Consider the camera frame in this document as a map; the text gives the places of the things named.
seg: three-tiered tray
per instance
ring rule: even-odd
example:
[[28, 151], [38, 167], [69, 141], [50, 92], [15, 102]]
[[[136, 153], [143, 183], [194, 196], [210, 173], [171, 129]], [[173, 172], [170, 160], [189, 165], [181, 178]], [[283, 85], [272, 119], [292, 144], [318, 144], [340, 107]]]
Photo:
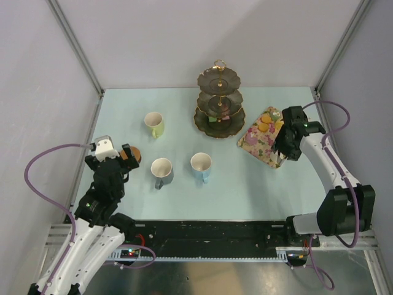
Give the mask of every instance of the three-tiered tray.
[[222, 60], [198, 77], [201, 89], [194, 122], [198, 129], [214, 138], [236, 135], [244, 125], [246, 114], [241, 106], [243, 97], [238, 91], [240, 78]]

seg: light blue mug handle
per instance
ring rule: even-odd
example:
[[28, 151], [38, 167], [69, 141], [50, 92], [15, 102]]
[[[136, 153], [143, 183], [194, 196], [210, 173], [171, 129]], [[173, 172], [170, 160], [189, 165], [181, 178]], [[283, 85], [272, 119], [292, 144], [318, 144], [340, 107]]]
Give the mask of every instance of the light blue mug handle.
[[157, 178], [157, 180], [155, 181], [155, 188], [161, 189], [163, 185], [164, 185], [164, 182], [162, 181], [162, 179]]
[[208, 183], [209, 182], [209, 175], [206, 175], [206, 173], [203, 173], [202, 172], [202, 180], [203, 180], [203, 183]]

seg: floral pattern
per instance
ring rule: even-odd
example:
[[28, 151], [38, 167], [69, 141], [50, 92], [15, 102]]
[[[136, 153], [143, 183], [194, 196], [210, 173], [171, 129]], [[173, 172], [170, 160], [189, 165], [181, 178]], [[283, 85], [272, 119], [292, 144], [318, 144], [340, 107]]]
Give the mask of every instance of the floral pattern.
[[[262, 123], [261, 118], [264, 114], [268, 114], [271, 117], [271, 122], [268, 124], [268, 131], [261, 132], [258, 129], [258, 125]], [[281, 112], [270, 106], [258, 117], [247, 130], [246, 134], [238, 141], [238, 146], [252, 154], [255, 158], [268, 164], [271, 168], [278, 168], [279, 165], [270, 158], [270, 155], [272, 153], [271, 147], [279, 131], [279, 129], [275, 128], [275, 124], [281, 119]]]

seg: yellow-green mug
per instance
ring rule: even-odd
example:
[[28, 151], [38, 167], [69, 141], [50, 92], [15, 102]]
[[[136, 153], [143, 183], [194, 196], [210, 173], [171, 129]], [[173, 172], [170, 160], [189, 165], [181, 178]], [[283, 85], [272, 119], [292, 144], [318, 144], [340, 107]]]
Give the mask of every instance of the yellow-green mug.
[[164, 119], [159, 112], [150, 112], [145, 116], [145, 124], [152, 131], [154, 138], [159, 138], [164, 133]]

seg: white tabletop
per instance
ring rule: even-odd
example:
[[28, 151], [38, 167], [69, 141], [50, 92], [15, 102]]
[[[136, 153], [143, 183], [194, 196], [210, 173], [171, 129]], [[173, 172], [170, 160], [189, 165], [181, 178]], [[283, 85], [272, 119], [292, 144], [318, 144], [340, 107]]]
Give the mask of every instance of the white tabletop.
[[[117, 212], [134, 219], [271, 220], [315, 212], [325, 192], [308, 159], [286, 161], [274, 170], [238, 147], [238, 140], [269, 106], [284, 109], [313, 101], [308, 87], [240, 88], [246, 123], [236, 136], [214, 139], [193, 123], [198, 88], [106, 90], [93, 138], [111, 136], [115, 148], [129, 143], [142, 154], [141, 166], [130, 173]], [[165, 132], [155, 140], [144, 125], [151, 111], [163, 114]], [[318, 120], [314, 106], [306, 110]], [[212, 157], [209, 183], [192, 176], [190, 159], [197, 152]], [[154, 188], [152, 162], [170, 159], [174, 180]], [[93, 172], [85, 165], [76, 204], [89, 188]]]

